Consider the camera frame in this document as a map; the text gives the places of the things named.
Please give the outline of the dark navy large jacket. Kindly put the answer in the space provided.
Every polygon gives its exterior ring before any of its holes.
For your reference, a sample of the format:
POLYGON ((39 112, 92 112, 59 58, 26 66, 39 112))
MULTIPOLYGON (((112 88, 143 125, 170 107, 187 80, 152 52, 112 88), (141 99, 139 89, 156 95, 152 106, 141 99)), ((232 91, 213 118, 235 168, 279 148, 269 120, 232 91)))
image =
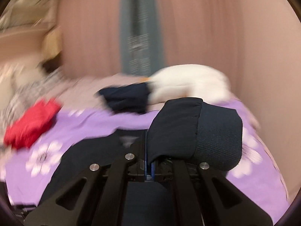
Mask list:
POLYGON ((173 197, 154 181, 150 165, 158 159, 207 163, 225 174, 242 156, 242 120, 234 109, 187 97, 167 101, 145 131, 144 182, 128 182, 119 225, 176 225, 173 197))

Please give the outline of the grey-blue printed banner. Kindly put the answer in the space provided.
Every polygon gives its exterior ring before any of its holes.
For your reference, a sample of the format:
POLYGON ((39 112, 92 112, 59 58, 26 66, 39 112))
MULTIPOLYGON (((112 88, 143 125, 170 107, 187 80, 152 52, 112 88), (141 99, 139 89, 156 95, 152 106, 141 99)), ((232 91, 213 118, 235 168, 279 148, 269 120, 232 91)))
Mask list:
POLYGON ((164 67, 156 0, 120 0, 122 72, 151 76, 164 67))

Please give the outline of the purple floral bed sheet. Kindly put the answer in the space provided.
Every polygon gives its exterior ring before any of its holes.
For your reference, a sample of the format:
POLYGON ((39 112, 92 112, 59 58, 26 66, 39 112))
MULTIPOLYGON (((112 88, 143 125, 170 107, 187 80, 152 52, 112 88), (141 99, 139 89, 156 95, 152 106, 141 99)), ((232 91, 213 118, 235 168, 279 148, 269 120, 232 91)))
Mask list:
MULTIPOLYGON (((245 105, 231 99, 224 107, 235 109, 243 121, 243 154, 227 179, 277 222, 290 201, 282 175, 266 145, 257 136, 252 115, 245 105)), ((16 152, 1 170, 10 202, 37 205, 61 156, 85 138, 105 137, 117 129, 146 129, 156 111, 144 115, 112 114, 97 109, 60 111, 55 125, 29 149, 16 152)))

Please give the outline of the red puffer jacket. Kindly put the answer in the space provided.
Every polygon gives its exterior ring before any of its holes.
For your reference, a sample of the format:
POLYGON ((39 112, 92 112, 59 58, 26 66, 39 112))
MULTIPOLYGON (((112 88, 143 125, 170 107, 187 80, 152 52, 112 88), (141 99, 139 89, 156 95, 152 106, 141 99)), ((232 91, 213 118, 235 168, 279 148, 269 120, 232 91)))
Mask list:
POLYGON ((30 148, 38 138, 47 132, 54 124, 56 115, 62 105, 51 98, 48 101, 41 99, 24 115, 8 126, 4 135, 4 144, 14 150, 30 148))

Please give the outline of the beige blanket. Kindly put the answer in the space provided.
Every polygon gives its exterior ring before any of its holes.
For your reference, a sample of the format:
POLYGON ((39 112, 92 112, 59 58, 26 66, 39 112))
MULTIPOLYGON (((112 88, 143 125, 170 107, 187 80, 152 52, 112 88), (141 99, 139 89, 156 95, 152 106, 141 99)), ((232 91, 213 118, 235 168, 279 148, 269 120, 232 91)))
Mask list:
POLYGON ((120 87, 139 82, 136 76, 118 73, 105 78, 86 76, 80 79, 68 80, 56 85, 46 96, 54 97, 64 110, 106 109, 105 100, 98 91, 107 87, 120 87))

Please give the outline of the grey plaid pillow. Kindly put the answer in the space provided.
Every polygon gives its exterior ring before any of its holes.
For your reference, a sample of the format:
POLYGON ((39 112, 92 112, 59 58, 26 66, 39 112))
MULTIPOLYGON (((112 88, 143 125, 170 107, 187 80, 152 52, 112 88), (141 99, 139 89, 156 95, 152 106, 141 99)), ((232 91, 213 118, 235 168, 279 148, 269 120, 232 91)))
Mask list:
POLYGON ((36 103, 39 98, 50 92, 61 80, 63 80, 61 75, 53 73, 43 80, 28 83, 17 89, 8 107, 1 110, 1 130, 3 131, 22 117, 28 108, 36 103))

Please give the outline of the folded dark navy garment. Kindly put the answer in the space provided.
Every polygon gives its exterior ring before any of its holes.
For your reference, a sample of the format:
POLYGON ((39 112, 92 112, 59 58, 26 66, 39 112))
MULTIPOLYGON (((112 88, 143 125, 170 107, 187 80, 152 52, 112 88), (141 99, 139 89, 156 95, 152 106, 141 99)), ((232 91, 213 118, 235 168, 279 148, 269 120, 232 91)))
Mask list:
POLYGON ((102 88, 97 94, 104 98, 106 105, 114 113, 145 114, 150 90, 146 83, 120 87, 102 88))

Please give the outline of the white plush toy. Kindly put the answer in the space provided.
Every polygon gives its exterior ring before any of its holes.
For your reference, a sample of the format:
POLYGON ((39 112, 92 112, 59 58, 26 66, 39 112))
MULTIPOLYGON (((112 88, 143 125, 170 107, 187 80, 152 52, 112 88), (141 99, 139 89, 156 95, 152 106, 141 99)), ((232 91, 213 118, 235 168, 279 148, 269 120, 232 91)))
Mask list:
POLYGON ((149 77, 147 84, 150 105, 181 97, 197 97, 208 104, 218 104, 232 97, 228 77, 215 68, 199 64, 162 68, 149 77))

